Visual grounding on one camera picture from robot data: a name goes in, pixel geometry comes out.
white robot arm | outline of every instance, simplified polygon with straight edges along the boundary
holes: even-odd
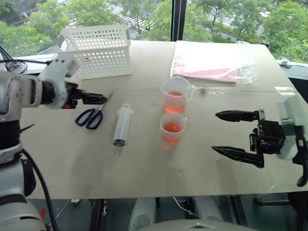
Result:
[[[19,119],[23,107],[41,104],[51,109],[74,109],[84,104],[103,104],[107,98],[86,93],[65,81],[78,69],[72,55],[60,54],[47,63],[41,76],[0,72],[0,229],[5,231],[45,231],[35,207],[26,199],[36,186],[33,168],[42,183],[53,230],[58,231],[45,181],[20,141]]]

table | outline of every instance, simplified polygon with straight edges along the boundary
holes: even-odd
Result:
[[[22,134],[24,148],[38,164],[51,197],[124,198],[181,195],[278,193],[307,190],[296,181],[302,167],[265,155],[265,168],[232,161],[211,146],[233,146],[249,151],[249,133],[256,122],[219,120],[216,112],[227,109],[265,109],[269,120],[279,120],[276,102],[286,99],[275,86],[292,83],[263,45],[251,46],[259,78],[252,84],[234,85],[190,80],[196,86],[212,87],[206,95],[196,93],[183,113],[188,118],[185,134],[177,146],[166,145],[159,119],[164,113],[162,82],[168,78],[174,42],[132,41],[131,76],[82,81],[94,93],[114,94],[105,107],[106,120],[96,130],[74,124],[89,105],[75,110],[50,110],[45,106],[23,109],[21,127],[35,123]],[[116,110],[129,103],[135,111],[128,144],[120,156],[112,145]],[[41,185],[31,195],[43,198]]]

scissors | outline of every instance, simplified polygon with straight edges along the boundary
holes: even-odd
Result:
[[[81,113],[76,119],[75,119],[75,123],[78,125],[78,126],[84,126],[86,125],[86,128],[89,129],[89,130],[95,130],[99,125],[100,123],[102,122],[103,118],[104,118],[104,113],[103,113],[103,108],[105,107],[105,105],[109,102],[112,94],[114,92],[112,92],[108,97],[107,97],[107,101],[101,105],[99,108],[95,109],[95,108],[91,108],[91,109],[88,109],[86,111],[84,111],[83,113]],[[82,117],[84,117],[85,115],[88,116],[86,117],[85,120],[83,120],[82,122],[80,121]],[[97,120],[97,123],[95,125],[92,125],[93,121],[96,120],[96,118],[99,118]]]

wire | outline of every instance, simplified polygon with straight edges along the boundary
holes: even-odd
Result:
[[[129,217],[130,217],[131,216],[131,212],[130,212],[130,209],[129,209],[129,205],[128,205],[127,199],[125,199],[125,201],[126,201],[126,206],[127,206],[128,214],[129,214]]]
[[[66,208],[66,206],[68,205],[70,199],[67,200],[67,202],[65,203],[65,205],[61,208],[61,210],[59,211],[59,213],[56,215],[55,219],[57,220],[58,217],[61,215],[62,211]]]
[[[9,64],[9,68],[11,69],[11,71],[15,71],[16,69],[20,69],[21,67],[23,67],[23,70],[20,71],[20,74],[24,73],[27,70],[28,64],[19,61],[12,61]]]
[[[180,202],[180,203],[182,203],[182,202],[185,202],[186,201],[186,199],[187,199],[187,196],[185,196],[185,199],[184,200],[182,200],[182,201],[179,201],[177,198],[175,198],[178,202]]]
[[[307,155],[308,155],[307,153],[302,154],[303,175],[297,181],[298,187],[303,187],[304,185],[306,185],[306,183],[308,181],[308,156]]]
[[[37,64],[47,64],[49,65],[52,61],[36,61],[36,60],[24,60],[24,59],[13,59],[13,60],[0,60],[0,63],[7,63],[7,62],[27,62],[27,63],[37,63]]]
[[[35,172],[38,176],[38,179],[39,179],[39,181],[40,181],[40,183],[43,187],[43,191],[44,191],[44,194],[45,194],[47,208],[48,208],[48,212],[49,212],[49,217],[50,217],[51,224],[52,224],[52,229],[53,229],[53,231],[58,231],[59,229],[58,229],[56,219],[54,217],[54,212],[53,212],[51,199],[50,199],[50,196],[49,196],[49,192],[48,192],[48,189],[47,189],[46,182],[45,182],[37,164],[34,162],[34,159],[30,156],[30,154],[25,149],[22,150],[22,153],[31,161],[32,167],[34,168],[34,170],[35,170]]]
[[[178,205],[178,207],[179,207],[180,209],[182,209],[182,210],[184,210],[185,212],[187,212],[187,213],[189,213],[189,214],[191,214],[191,215],[194,215],[195,217],[198,217],[198,218],[200,219],[200,217],[199,217],[197,214],[195,214],[195,213],[193,213],[193,212],[187,210],[186,208],[183,208],[182,206],[180,206],[180,204],[178,203],[177,199],[176,199],[174,196],[173,196],[172,198],[174,199],[175,203],[177,203],[177,205]]]

window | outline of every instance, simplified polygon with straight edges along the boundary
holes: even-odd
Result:
[[[1,0],[0,45],[12,56],[54,53],[64,28],[127,24],[131,39],[170,41],[171,0]]]
[[[308,63],[307,7],[299,0],[187,1],[183,40],[266,42],[276,59]]]

